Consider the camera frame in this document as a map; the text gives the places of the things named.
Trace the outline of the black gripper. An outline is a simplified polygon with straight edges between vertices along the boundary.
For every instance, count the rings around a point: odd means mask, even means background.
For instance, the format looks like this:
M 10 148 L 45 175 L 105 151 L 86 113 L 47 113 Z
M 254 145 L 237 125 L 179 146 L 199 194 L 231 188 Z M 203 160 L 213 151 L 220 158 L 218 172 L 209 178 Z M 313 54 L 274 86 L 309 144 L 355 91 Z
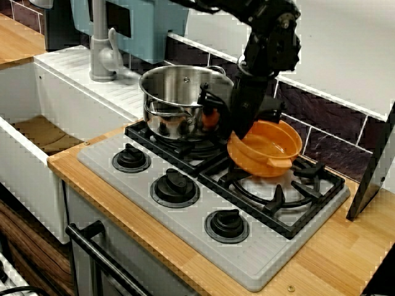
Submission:
M 251 76 L 244 65 L 238 66 L 235 82 L 225 76 L 223 68 L 207 68 L 199 86 L 201 123 L 232 123 L 239 139 L 259 120 L 279 123 L 285 109 L 285 104 L 270 94 L 271 78 Z

